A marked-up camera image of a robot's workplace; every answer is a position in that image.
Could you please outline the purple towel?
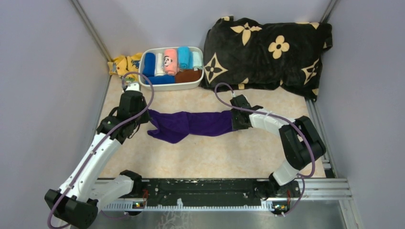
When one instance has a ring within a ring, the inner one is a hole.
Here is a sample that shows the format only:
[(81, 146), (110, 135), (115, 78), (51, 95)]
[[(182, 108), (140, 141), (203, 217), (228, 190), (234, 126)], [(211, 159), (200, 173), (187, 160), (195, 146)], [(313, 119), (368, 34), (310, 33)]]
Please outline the purple towel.
[(156, 127), (148, 135), (176, 144), (188, 135), (216, 137), (233, 132), (231, 111), (222, 112), (177, 112), (172, 114), (149, 110), (150, 122)]

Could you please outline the pink panda towel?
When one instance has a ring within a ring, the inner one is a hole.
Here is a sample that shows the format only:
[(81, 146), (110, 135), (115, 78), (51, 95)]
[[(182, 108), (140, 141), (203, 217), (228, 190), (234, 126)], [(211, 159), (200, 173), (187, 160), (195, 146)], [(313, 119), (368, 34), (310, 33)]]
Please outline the pink panda towel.
[(175, 75), (178, 72), (178, 56), (175, 49), (164, 51), (163, 66), (166, 74)]

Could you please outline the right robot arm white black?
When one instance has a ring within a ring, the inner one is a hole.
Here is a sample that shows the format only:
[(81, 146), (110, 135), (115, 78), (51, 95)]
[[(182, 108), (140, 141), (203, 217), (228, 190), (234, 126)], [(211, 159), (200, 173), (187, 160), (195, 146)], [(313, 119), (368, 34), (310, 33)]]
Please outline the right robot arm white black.
[(231, 101), (234, 130), (258, 128), (280, 137), (285, 160), (269, 176), (269, 191), (282, 196), (298, 173), (326, 153), (326, 147), (314, 124), (307, 116), (288, 119), (261, 106), (251, 106), (244, 95)]

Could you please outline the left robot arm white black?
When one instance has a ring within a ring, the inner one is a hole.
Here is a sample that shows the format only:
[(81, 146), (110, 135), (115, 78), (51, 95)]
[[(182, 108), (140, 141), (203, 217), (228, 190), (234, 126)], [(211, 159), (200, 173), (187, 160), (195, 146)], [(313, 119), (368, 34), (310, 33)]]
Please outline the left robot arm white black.
[(150, 120), (150, 105), (139, 83), (124, 86), (119, 105), (101, 121), (89, 149), (72, 174), (58, 189), (49, 189), (45, 194), (45, 202), (51, 210), (48, 228), (53, 229), (52, 219), (58, 218), (66, 223), (62, 228), (74, 226), (87, 229), (99, 212), (119, 197), (144, 197), (141, 175), (129, 170), (99, 188), (94, 185), (125, 140), (131, 138), (141, 124)]

